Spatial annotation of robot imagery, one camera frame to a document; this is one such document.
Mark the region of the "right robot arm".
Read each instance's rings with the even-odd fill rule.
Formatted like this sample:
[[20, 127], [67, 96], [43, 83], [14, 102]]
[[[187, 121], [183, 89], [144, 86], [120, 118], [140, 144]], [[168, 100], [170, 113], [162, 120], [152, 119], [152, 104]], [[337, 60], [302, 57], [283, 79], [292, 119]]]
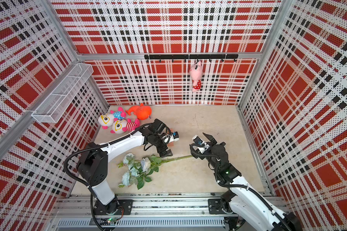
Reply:
[[218, 143], [212, 135], [193, 137], [190, 153], [193, 157], [206, 159], [213, 167], [216, 183], [227, 189], [221, 196], [220, 206], [225, 213], [235, 213], [245, 219], [257, 231], [301, 231], [298, 217], [286, 213], [257, 192], [228, 159], [225, 142]]

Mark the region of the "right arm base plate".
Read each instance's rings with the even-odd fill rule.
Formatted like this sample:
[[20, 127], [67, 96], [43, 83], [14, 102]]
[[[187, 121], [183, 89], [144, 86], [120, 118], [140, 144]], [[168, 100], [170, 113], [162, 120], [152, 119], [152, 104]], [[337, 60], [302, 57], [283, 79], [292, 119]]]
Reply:
[[208, 200], [208, 209], [211, 215], [218, 214], [234, 214], [231, 210], [229, 203], [225, 199], [209, 199]]

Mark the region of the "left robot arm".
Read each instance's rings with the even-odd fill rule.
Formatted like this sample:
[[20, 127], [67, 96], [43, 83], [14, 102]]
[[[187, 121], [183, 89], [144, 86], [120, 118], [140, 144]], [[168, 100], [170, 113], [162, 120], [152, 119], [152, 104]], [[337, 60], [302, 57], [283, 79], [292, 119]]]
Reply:
[[147, 144], [156, 147], [159, 157], [171, 157], [173, 154], [168, 144], [178, 140], [177, 131], [172, 132], [166, 124], [155, 119], [113, 141], [89, 143], [84, 150], [68, 156], [63, 169], [69, 177], [88, 188], [105, 213], [113, 214], [120, 205], [106, 180], [109, 162], [133, 148]]

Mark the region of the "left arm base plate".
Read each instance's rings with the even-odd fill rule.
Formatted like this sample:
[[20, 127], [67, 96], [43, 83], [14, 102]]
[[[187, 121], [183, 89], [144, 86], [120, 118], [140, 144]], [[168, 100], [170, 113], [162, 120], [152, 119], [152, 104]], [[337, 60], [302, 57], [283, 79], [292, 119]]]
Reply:
[[93, 205], [95, 215], [130, 215], [133, 207], [133, 200], [120, 200], [114, 198], [109, 204], [103, 205], [99, 200]]

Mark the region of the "artificial flower bouquet green stems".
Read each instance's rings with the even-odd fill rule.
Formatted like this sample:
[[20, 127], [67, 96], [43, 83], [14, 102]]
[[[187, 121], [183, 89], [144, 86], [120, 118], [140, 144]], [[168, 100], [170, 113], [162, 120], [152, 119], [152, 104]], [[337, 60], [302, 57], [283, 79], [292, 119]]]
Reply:
[[156, 155], [151, 155], [138, 160], [134, 154], [128, 153], [117, 165], [118, 168], [127, 167], [127, 171], [123, 174], [118, 187], [124, 188], [136, 185], [137, 189], [140, 190], [145, 183], [152, 182], [151, 175], [159, 172], [163, 164], [188, 158], [192, 158], [192, 156], [163, 159]]

